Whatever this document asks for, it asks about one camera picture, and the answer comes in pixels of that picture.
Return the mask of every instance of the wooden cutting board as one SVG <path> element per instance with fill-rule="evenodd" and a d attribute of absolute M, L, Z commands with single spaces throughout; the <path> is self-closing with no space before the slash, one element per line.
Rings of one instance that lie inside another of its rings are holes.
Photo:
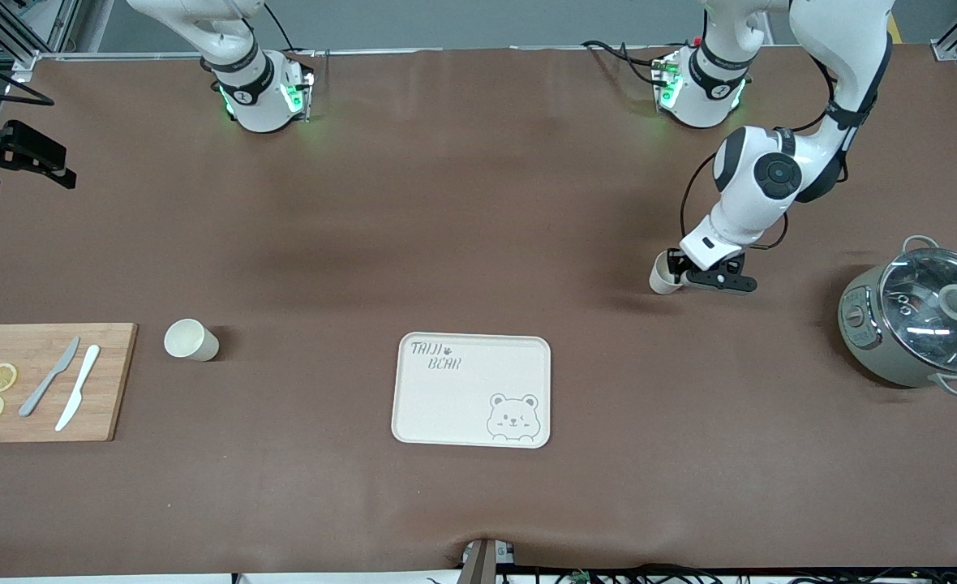
<path fill-rule="evenodd" d="M 27 418 L 18 410 L 53 369 L 73 337 L 81 337 L 71 365 L 57 375 Z M 122 406 L 136 325 L 127 322 L 85 324 L 0 324 L 0 363 L 12 363 L 18 380 L 0 393 L 0 441 L 111 440 Z M 100 356 L 82 387 L 82 406 L 67 427 L 53 428 L 75 387 L 89 345 L 100 345 Z"/>

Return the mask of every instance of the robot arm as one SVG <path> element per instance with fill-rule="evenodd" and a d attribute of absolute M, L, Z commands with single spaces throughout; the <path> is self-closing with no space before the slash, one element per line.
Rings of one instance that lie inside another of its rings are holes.
<path fill-rule="evenodd" d="M 720 201 L 680 243 L 656 260 L 652 289 L 683 284 L 745 294 L 756 282 L 741 276 L 743 254 L 793 202 L 825 195 L 837 182 L 857 128 L 875 104 L 889 62 L 886 30 L 894 0 L 794 0 L 796 39 L 838 77 L 826 116 L 810 136 L 745 127 L 716 153 L 713 178 Z"/>
<path fill-rule="evenodd" d="M 312 73 L 278 51 L 263 51 L 245 19 L 263 0 L 127 0 L 201 52 L 219 80 L 230 117 L 252 132 L 273 132 L 307 118 Z"/>
<path fill-rule="evenodd" d="M 656 102 L 678 121 L 694 128 L 723 122 L 738 105 L 745 73 L 763 45 L 756 16 L 785 11 L 787 0 L 698 0 L 705 8 L 702 43 L 661 60 L 652 71 L 661 82 Z"/>

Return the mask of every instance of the black bracket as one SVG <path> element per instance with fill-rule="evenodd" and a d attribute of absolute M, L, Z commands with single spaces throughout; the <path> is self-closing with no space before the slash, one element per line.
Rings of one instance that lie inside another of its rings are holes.
<path fill-rule="evenodd" d="M 871 101 L 868 102 L 860 111 L 850 111 L 848 109 L 843 109 L 839 107 L 839 104 L 835 103 L 835 100 L 828 101 L 826 107 L 824 107 L 824 112 L 828 114 L 828 118 L 835 120 L 835 123 L 839 126 L 840 130 L 846 130 L 847 128 L 860 128 L 861 125 L 868 119 L 868 115 L 871 115 L 871 110 L 875 107 L 875 102 L 878 100 L 878 94 L 872 97 Z"/>
<path fill-rule="evenodd" d="M 667 249 L 667 266 L 674 277 L 674 284 L 730 294 L 745 295 L 756 291 L 756 280 L 741 273 L 745 266 L 745 254 L 735 255 L 734 258 L 713 264 L 708 270 L 702 270 L 680 249 L 671 248 Z"/>
<path fill-rule="evenodd" d="M 42 174 L 64 188 L 75 188 L 75 173 L 66 167 L 67 149 L 28 126 L 11 121 L 0 130 L 0 169 Z"/>

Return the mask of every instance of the brown table surface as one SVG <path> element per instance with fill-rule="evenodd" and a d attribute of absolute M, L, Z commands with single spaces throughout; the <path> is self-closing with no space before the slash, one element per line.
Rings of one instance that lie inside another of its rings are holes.
<path fill-rule="evenodd" d="M 696 131 L 587 52 L 334 57 L 311 123 L 252 135 L 196 62 L 41 63 L 57 106 L 4 118 L 79 185 L 5 174 L 0 323 L 140 335 L 112 443 L 0 444 L 0 576 L 433 569 L 483 536 L 530 565 L 957 565 L 957 398 L 865 376 L 834 322 L 906 235 L 957 249 L 957 66 L 896 48 L 756 294 L 650 295 L 697 163 L 823 107 L 800 49 L 753 73 Z M 689 221 L 715 200 L 704 174 Z M 186 316 L 215 363 L 164 355 Z M 547 446 L 394 440 L 412 330 L 549 341 Z"/>

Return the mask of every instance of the rice cooker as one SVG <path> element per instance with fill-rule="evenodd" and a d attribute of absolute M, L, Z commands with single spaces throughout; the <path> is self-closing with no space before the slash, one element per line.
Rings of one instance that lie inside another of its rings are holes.
<path fill-rule="evenodd" d="M 901 255 L 846 287 L 839 330 L 857 361 L 884 380 L 937 384 L 957 396 L 957 251 L 908 237 Z"/>

